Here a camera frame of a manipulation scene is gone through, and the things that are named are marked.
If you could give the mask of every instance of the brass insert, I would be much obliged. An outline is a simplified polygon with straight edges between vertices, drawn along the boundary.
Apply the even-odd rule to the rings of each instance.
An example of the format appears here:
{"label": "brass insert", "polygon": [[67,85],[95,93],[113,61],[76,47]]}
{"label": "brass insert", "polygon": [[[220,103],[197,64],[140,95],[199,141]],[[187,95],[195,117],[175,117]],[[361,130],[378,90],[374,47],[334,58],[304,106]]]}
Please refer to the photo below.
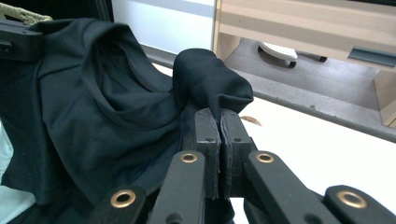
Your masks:
{"label": "brass insert", "polygon": [[191,163],[191,162],[197,161],[197,160],[198,160],[198,157],[197,157],[195,154],[186,153],[186,154],[181,155],[180,159],[181,159],[182,161],[184,161],[184,162]]}
{"label": "brass insert", "polygon": [[111,205],[115,208],[127,207],[134,202],[136,195],[130,189],[122,189],[111,197]]}
{"label": "brass insert", "polygon": [[256,156],[256,159],[260,162],[270,163],[274,161],[274,157],[266,153],[260,153]]}
{"label": "brass insert", "polygon": [[337,197],[342,203],[344,203],[348,206],[351,206],[354,208],[367,207],[366,200],[364,200],[360,195],[358,195],[354,192],[343,190],[343,191],[340,191],[337,193]]}

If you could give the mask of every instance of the black plastic bracket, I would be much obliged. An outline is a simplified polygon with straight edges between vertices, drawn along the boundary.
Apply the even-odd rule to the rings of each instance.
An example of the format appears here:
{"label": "black plastic bracket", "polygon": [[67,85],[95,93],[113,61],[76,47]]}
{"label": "black plastic bracket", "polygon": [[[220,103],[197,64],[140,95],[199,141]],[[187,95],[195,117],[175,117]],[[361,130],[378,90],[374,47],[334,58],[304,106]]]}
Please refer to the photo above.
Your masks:
{"label": "black plastic bracket", "polygon": [[205,157],[197,151],[175,154],[148,224],[203,223]]}

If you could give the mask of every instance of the gray floor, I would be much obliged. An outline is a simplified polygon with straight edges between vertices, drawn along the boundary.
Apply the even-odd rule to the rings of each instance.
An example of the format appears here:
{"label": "gray floor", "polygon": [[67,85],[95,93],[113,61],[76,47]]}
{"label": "gray floor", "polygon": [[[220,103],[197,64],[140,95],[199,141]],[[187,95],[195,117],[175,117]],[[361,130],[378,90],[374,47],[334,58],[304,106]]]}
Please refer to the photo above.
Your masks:
{"label": "gray floor", "polygon": [[377,69],[297,52],[289,62],[259,51],[257,41],[242,39],[225,64],[246,78],[255,95],[396,143],[396,129],[382,125],[374,78]]}

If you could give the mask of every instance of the black fabric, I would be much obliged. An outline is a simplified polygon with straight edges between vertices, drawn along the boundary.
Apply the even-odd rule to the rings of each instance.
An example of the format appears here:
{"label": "black fabric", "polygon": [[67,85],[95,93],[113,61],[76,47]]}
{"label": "black fabric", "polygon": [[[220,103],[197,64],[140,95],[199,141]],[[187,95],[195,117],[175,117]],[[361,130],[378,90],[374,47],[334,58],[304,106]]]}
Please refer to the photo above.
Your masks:
{"label": "black fabric", "polygon": [[117,186],[157,189],[196,110],[210,107],[219,121],[221,107],[239,112],[252,101],[248,82],[209,50],[181,52],[170,78],[126,25],[78,19],[31,29],[44,34],[44,58],[0,62],[0,117],[14,146],[3,183],[33,192],[39,206],[77,194],[91,207],[74,200],[62,211],[80,220]]}

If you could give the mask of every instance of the floor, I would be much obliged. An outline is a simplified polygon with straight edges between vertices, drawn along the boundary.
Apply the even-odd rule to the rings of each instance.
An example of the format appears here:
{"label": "floor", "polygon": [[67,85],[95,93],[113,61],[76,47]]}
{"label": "floor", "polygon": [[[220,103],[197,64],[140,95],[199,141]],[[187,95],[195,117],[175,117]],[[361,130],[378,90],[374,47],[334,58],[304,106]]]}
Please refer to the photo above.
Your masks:
{"label": "floor", "polygon": [[246,78],[255,95],[306,114],[396,143],[396,129],[382,125],[375,94],[377,69],[297,52],[289,62],[258,50],[259,43],[241,39],[225,64]]}
{"label": "floor", "polygon": [[[172,74],[172,69],[156,67]],[[323,195],[330,186],[348,185],[396,214],[396,183],[389,178],[396,170],[396,144],[257,97],[240,116],[260,122],[243,120],[258,149],[279,156],[307,188]],[[232,203],[235,223],[247,224],[243,199]]]}

